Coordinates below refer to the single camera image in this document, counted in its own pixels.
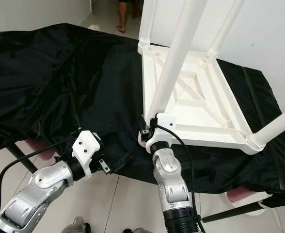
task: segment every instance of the white wall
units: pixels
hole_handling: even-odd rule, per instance
[[[80,24],[89,12],[89,0],[0,0],[0,31]]]
[[[246,0],[219,58],[261,70],[285,111],[285,0]]]
[[[234,0],[208,0],[191,49],[207,51]],[[151,42],[169,46],[184,0],[158,0]],[[285,0],[246,0],[220,59],[261,70],[285,111]]]

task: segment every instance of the person's leg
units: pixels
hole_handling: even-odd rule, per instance
[[[132,2],[133,2],[132,18],[138,18],[142,14],[141,9],[139,9],[139,0],[133,0]]]
[[[127,0],[119,0],[119,12],[121,24],[117,26],[117,30],[125,33],[125,26],[127,20]]]

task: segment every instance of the black metal rod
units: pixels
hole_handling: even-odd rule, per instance
[[[210,215],[210,216],[206,216],[204,218],[202,218],[203,222],[212,222],[212,221],[216,221],[216,220],[220,220],[220,219],[224,219],[227,217],[233,217],[233,216],[237,216],[237,215],[241,215],[241,214],[245,214],[245,213],[249,213],[252,211],[256,211],[256,210],[261,210],[263,209],[263,207],[261,207],[258,202],[254,202],[248,205],[244,205],[232,210],[227,210],[224,212],[220,212],[214,215]]]
[[[11,144],[6,147],[11,154],[13,154],[17,159],[25,156],[25,154],[20,150],[20,148],[16,144]],[[28,171],[31,173],[34,173],[38,169],[36,166],[29,160],[29,159],[24,159],[21,161],[21,163],[26,167]]]

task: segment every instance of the wrinkled black fabric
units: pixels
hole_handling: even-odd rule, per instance
[[[68,24],[0,33],[0,149],[26,138],[55,143],[80,125],[102,138],[115,173],[155,183],[151,157],[137,143],[143,112],[137,42]],[[221,60],[219,65],[253,132],[281,113],[260,71]],[[71,145],[60,145],[58,153],[70,155]],[[190,183],[185,150],[173,150]],[[285,193],[285,132],[255,156],[224,148],[190,151],[196,192],[243,186]]]

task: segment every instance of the tile floor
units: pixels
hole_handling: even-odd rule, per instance
[[[138,38],[140,19],[131,19],[127,23],[125,34],[118,32],[115,26],[119,22],[118,1],[98,0],[94,14],[86,17],[82,26],[98,25],[100,31],[121,36]],[[18,146],[25,152],[31,149],[24,143]],[[0,171],[14,160],[6,149],[0,150]],[[53,163],[32,159],[37,167]],[[2,206],[30,178],[30,173],[20,164],[11,168],[3,182]],[[198,211],[202,216],[230,209],[223,194],[195,194]],[[272,211],[266,210],[261,216],[236,216],[204,224],[208,233],[285,233],[285,207],[276,209],[277,221]],[[136,181],[118,175],[105,175],[97,172],[89,180],[80,180],[65,190],[54,201],[42,218],[34,233],[61,232],[75,216],[82,216],[92,226],[94,233],[121,233],[124,228],[143,227],[155,233],[166,232],[156,185]]]

